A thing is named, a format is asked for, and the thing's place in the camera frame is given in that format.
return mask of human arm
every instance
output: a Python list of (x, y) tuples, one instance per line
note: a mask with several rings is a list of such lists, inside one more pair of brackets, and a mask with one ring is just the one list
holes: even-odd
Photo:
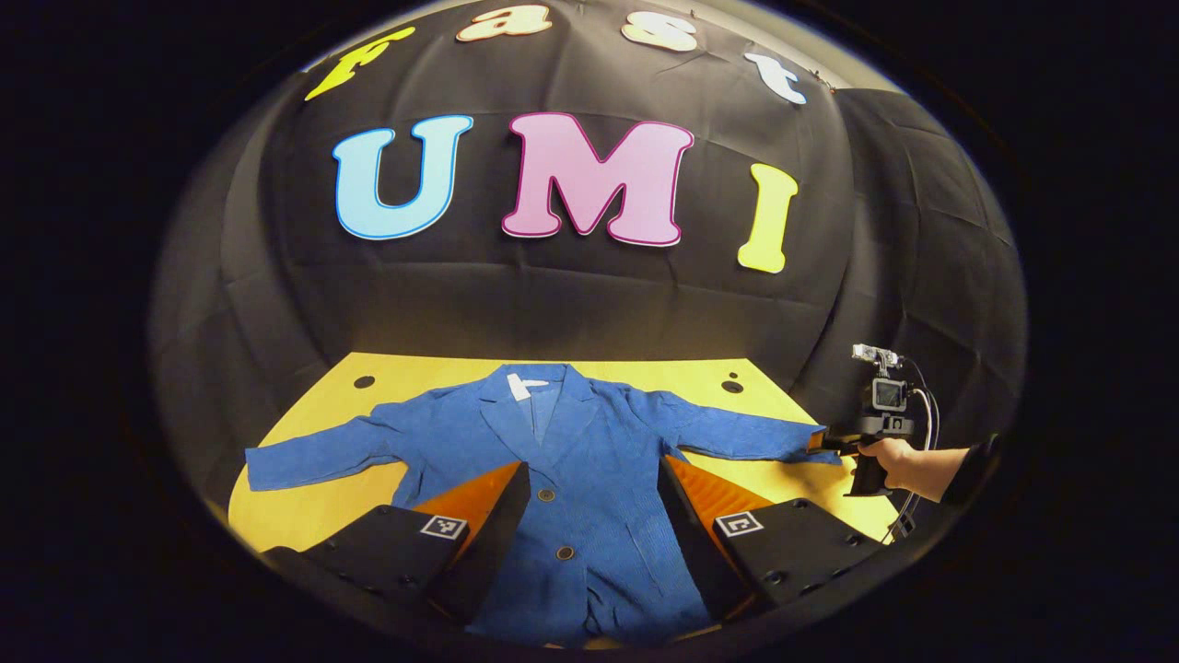
[(867, 446), (861, 444), (859, 453), (876, 458), (888, 472), (884, 487), (910, 491), (936, 503), (943, 499), (959, 503), (981, 475), (980, 466), (989, 455), (990, 444), (918, 451), (904, 440), (885, 438)]

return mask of camera screen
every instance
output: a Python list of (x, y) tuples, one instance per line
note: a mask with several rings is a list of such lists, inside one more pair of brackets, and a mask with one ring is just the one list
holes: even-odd
[(901, 386), (890, 385), (888, 382), (877, 382), (876, 405), (877, 407), (901, 407)]

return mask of cable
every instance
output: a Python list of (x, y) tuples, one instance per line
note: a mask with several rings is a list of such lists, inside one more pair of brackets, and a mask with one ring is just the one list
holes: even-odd
[(924, 387), (927, 392), (929, 392), (929, 398), (930, 400), (934, 401), (934, 415), (930, 419), (927, 419), (927, 421), (930, 421), (931, 422), (930, 425), (934, 427), (934, 441), (931, 448), (937, 448), (937, 439), (942, 434), (942, 411), (940, 407), (937, 407), (937, 396), (934, 395), (934, 392), (929, 388), (929, 385), (926, 382), (926, 375), (921, 372), (921, 367), (917, 366), (917, 362), (913, 361), (909, 357), (901, 357), (901, 359), (905, 363), (911, 363), (913, 367), (917, 369), (917, 375), (921, 378), (921, 386)]
[[(921, 382), (922, 382), (922, 386), (924, 386), (926, 379), (922, 378)], [(933, 413), (933, 411), (930, 409), (930, 406), (929, 406), (929, 396), (927, 396), (926, 392), (922, 390), (922, 389), (914, 389), (913, 393), (915, 393), (918, 396), (921, 396), (921, 400), (926, 402), (926, 418), (927, 418), (926, 421), (931, 420), (933, 416), (934, 416), (934, 413)], [(929, 451), (930, 444), (933, 442), (933, 435), (931, 435), (931, 433), (933, 433), (933, 427), (927, 425), (926, 426), (926, 451)], [(888, 539), (889, 534), (893, 534), (893, 540), (896, 540), (896, 533), (894, 532), (894, 530), (901, 523), (901, 520), (903, 520), (905, 518), (905, 516), (907, 516), (905, 512), (909, 511), (909, 505), (910, 504), (913, 505), (913, 511), (917, 510), (917, 500), (920, 500), (920, 499), (921, 498), (917, 497), (916, 493), (914, 493), (911, 491), (909, 492), (909, 497), (904, 500), (904, 504), (901, 506), (901, 512), (897, 513), (896, 520), (894, 520), (893, 524), (889, 525), (888, 531), (884, 532), (884, 536), (881, 538), (881, 543), (884, 543), (884, 540)]]

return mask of white label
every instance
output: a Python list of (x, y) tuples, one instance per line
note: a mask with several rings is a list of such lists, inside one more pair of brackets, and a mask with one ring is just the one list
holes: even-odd
[(532, 394), (528, 393), (528, 387), (544, 387), (545, 385), (548, 385), (548, 382), (544, 380), (521, 380), (515, 373), (508, 373), (508, 388), (512, 389), (512, 396), (516, 401), (532, 398)]

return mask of black sleeve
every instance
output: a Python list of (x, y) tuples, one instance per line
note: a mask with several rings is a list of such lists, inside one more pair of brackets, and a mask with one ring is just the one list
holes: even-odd
[(961, 505), (969, 499), (970, 494), (982, 481), (982, 477), (986, 473), (988, 460), (990, 460), (992, 454), (995, 448), (995, 438), (997, 435), (992, 435), (989, 440), (981, 445), (975, 445), (966, 452), (966, 458), (962, 459), (962, 466), (959, 467), (954, 479), (950, 480), (950, 485), (946, 488), (946, 493), (942, 494), (941, 504), (949, 505)]

